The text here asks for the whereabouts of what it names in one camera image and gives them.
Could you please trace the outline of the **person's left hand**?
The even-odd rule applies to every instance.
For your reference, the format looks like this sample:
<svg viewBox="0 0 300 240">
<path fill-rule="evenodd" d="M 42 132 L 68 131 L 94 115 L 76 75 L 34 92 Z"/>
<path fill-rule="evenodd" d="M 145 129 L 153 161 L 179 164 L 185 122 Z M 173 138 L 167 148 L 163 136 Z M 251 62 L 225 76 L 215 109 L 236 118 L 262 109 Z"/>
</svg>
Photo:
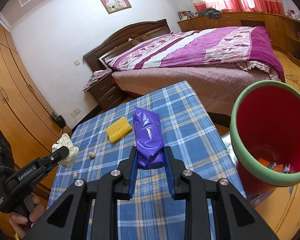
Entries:
<svg viewBox="0 0 300 240">
<path fill-rule="evenodd" d="M 40 203 L 37 196 L 32 196 L 34 208 L 32 209 L 29 217 L 12 212 L 10 213 L 9 222 L 15 230 L 19 239 L 23 239 L 26 233 L 34 226 L 36 221 L 44 214 L 44 207 Z"/>
</svg>

